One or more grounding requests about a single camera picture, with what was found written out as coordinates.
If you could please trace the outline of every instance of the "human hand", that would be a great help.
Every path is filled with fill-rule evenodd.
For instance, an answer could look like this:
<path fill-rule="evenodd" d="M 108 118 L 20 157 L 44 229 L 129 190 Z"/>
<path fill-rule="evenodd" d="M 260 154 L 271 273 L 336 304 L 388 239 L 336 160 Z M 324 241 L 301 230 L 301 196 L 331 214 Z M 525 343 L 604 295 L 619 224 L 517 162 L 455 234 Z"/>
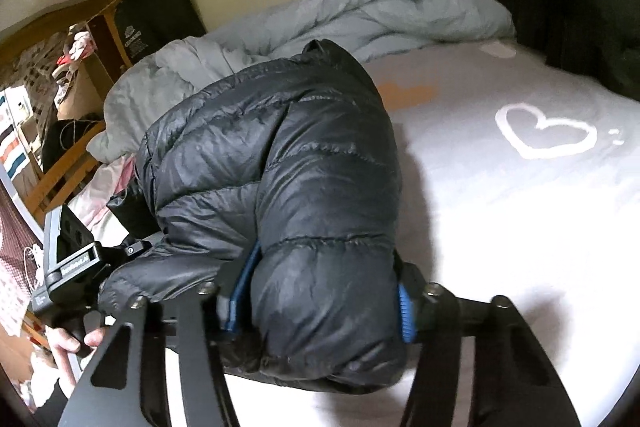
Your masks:
<path fill-rule="evenodd" d="M 81 367 L 84 369 L 91 360 L 95 352 L 95 348 L 100 346 L 104 340 L 106 328 L 97 328 L 97 330 L 87 333 L 84 337 L 84 343 L 92 347 L 92 352 L 88 357 L 82 359 Z M 77 353 L 80 349 L 80 342 L 73 338 L 68 331 L 62 328 L 46 328 L 47 340 L 49 341 L 49 349 L 53 355 L 53 359 L 56 361 L 56 365 L 60 371 L 60 389 L 67 398 L 71 396 L 73 389 L 76 387 L 76 379 L 74 377 L 73 370 L 71 369 L 71 363 L 69 362 L 69 353 Z"/>

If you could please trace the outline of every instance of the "heart outline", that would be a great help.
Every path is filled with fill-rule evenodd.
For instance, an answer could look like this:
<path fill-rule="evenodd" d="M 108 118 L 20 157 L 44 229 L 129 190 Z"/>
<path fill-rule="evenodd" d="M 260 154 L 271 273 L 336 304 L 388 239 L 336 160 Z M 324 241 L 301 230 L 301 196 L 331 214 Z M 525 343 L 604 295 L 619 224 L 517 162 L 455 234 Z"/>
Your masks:
<path fill-rule="evenodd" d="M 538 119 L 535 126 L 536 129 L 543 130 L 549 127 L 564 125 L 574 129 L 583 130 L 587 133 L 587 136 L 578 143 L 566 143 L 544 149 L 531 147 L 524 143 L 518 135 L 515 134 L 507 120 L 509 111 L 513 109 L 521 109 L 535 116 Z M 561 156 L 581 154 L 593 149 L 598 140 L 598 130 L 593 125 L 580 120 L 571 120 L 570 118 L 547 118 L 546 115 L 535 105 L 530 105 L 525 102 L 510 103 L 501 107 L 495 113 L 495 123 L 511 146 L 526 160 L 550 160 Z"/>

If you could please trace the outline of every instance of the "metal screw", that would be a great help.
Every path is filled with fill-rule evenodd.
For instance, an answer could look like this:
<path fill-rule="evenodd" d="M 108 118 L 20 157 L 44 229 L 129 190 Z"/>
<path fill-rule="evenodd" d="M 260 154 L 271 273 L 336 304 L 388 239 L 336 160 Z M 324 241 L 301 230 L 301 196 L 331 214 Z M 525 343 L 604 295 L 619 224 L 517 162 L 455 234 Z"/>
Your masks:
<path fill-rule="evenodd" d="M 442 295 L 444 288 L 436 282 L 430 282 L 424 287 L 424 292 L 431 297 L 437 297 L 438 295 Z"/>
<path fill-rule="evenodd" d="M 132 310 L 137 310 L 139 308 L 142 308 L 142 306 L 145 305 L 145 302 L 146 302 L 146 298 L 144 296 L 140 295 L 140 296 L 136 297 L 136 300 L 134 300 L 131 303 L 131 309 Z"/>
<path fill-rule="evenodd" d="M 494 303 L 496 306 L 498 306 L 498 308 L 510 308 L 511 307 L 511 301 L 507 298 L 504 297 L 502 295 L 498 295 L 495 299 L 494 299 Z"/>
<path fill-rule="evenodd" d="M 199 295 L 211 295 L 217 291 L 218 286 L 213 281 L 207 281 L 198 288 Z"/>

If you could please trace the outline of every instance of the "mattress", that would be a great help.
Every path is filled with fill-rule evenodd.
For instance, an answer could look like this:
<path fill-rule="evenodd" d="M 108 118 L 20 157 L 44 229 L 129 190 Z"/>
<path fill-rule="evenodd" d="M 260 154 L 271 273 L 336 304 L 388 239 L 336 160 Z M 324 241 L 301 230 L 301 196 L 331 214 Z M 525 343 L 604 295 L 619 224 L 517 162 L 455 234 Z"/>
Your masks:
<path fill-rule="evenodd" d="M 399 147 L 399 253 L 459 297 L 509 296 L 583 427 L 596 427 L 640 365 L 640 104 L 514 44 L 432 46 L 366 70 Z M 456 427 L 467 425 L 472 347 Z M 173 423 L 185 425 L 177 357 L 167 357 Z M 245 427 L 391 427 L 413 375 L 367 396 L 227 382 Z"/>

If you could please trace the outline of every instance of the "light blue blanket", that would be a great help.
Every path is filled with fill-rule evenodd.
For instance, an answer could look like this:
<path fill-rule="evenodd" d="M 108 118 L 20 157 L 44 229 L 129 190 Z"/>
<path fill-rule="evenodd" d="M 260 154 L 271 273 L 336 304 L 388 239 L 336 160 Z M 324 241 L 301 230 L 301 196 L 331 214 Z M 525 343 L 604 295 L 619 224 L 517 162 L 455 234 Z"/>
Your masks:
<path fill-rule="evenodd" d="M 432 42 L 514 34 L 494 0 L 297 0 L 238 19 L 201 38 L 167 44 L 140 60 L 110 90 L 107 128 L 87 146 L 109 163 L 135 152 L 166 111 L 212 82 L 272 58 L 290 57 L 312 39 L 331 39 L 361 62 Z"/>

